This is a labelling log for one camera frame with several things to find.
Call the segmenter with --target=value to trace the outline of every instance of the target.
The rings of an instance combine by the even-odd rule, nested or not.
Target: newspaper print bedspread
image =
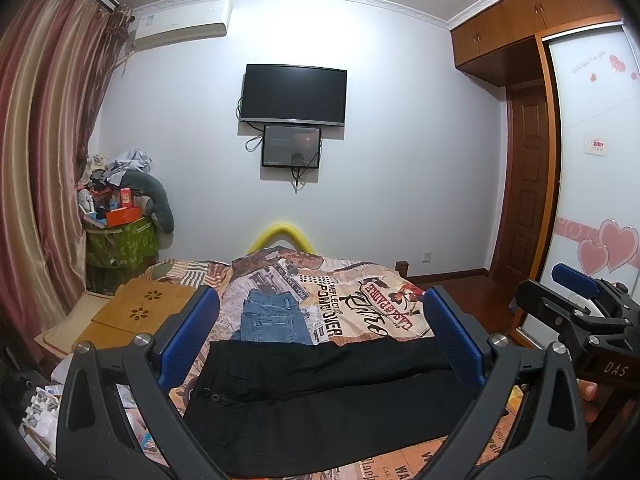
[[[314,344],[333,341],[343,345],[382,336],[398,340],[431,337],[422,313],[422,290],[392,270],[373,262],[337,260],[294,249],[275,247],[248,254],[229,266],[221,262],[165,260],[147,269],[149,280],[199,286],[206,284],[220,295],[220,316],[184,383],[170,392],[180,412],[204,366],[211,341],[229,339],[240,326],[244,300],[258,288],[266,294],[290,292],[300,304]],[[496,427],[479,463],[498,455],[520,405],[517,388],[507,405],[508,414]],[[368,458],[360,462],[301,477],[300,480],[407,480],[429,461],[446,438]],[[147,439],[145,454],[164,463]]]

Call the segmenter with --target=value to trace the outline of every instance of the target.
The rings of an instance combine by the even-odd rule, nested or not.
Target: air conditioner
[[[231,2],[200,2],[140,16],[134,46],[137,50],[179,41],[226,36]]]

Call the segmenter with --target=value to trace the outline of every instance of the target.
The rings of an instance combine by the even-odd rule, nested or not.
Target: jeans back pocket
[[[251,324],[254,329],[254,341],[293,342],[293,321],[290,316],[251,316]]]

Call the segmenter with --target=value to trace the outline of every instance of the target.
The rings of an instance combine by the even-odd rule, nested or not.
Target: black television
[[[344,126],[347,71],[248,64],[241,121]]]

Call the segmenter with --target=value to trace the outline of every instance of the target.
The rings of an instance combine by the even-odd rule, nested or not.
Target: blue jeans
[[[244,300],[240,328],[231,339],[311,345],[298,302],[290,292],[269,296],[254,288]]]

